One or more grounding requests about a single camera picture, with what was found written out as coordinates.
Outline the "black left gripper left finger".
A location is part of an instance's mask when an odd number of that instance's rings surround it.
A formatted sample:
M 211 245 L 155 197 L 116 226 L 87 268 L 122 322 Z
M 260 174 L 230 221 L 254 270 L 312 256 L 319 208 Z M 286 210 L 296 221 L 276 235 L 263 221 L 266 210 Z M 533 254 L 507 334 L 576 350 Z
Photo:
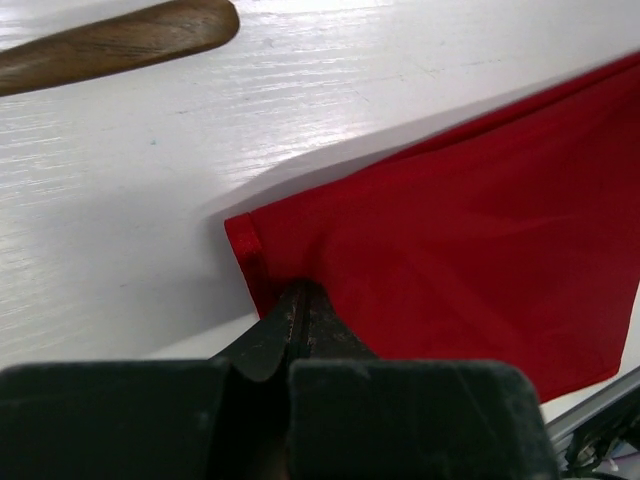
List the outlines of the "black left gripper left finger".
M 208 360 L 23 364 L 1 374 L 5 479 L 285 479 L 286 370 L 303 289 Z

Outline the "red cloth napkin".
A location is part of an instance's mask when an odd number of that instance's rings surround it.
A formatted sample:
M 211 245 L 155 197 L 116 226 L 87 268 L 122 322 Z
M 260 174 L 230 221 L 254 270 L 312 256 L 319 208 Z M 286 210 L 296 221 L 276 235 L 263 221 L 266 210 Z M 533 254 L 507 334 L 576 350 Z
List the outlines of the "red cloth napkin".
M 260 315 L 306 278 L 382 358 L 499 360 L 543 401 L 604 381 L 639 284 L 639 57 L 224 227 Z

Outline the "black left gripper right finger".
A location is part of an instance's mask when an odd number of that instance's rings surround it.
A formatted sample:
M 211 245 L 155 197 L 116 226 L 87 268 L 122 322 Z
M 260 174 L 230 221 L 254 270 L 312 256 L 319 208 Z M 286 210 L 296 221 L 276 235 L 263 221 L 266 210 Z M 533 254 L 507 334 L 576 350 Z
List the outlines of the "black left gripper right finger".
M 291 343 L 294 479 L 554 479 L 531 382 L 489 360 L 383 361 L 317 285 L 297 288 Z

